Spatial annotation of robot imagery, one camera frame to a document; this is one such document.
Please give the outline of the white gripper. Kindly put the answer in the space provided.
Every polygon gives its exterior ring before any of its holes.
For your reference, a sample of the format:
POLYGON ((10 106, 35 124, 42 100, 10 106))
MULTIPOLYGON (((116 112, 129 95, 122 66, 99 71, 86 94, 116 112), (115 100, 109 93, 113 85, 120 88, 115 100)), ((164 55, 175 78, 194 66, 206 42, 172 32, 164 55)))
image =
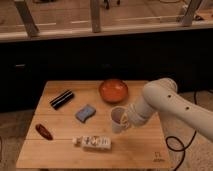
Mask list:
POLYGON ((130 104, 121 116, 120 123, 124 129, 128 129, 131 126, 142 126, 144 124, 144 119, 136 112, 134 106, 130 104))

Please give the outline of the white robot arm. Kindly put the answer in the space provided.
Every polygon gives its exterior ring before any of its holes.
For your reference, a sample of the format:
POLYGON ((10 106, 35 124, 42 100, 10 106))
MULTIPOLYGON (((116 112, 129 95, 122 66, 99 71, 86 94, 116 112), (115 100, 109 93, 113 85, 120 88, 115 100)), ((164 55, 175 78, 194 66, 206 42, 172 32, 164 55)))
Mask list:
POLYGON ((170 78, 146 83, 139 97, 125 110, 127 122, 138 127, 155 112, 168 112, 213 142, 213 111, 185 100, 177 89, 176 82, 170 78))

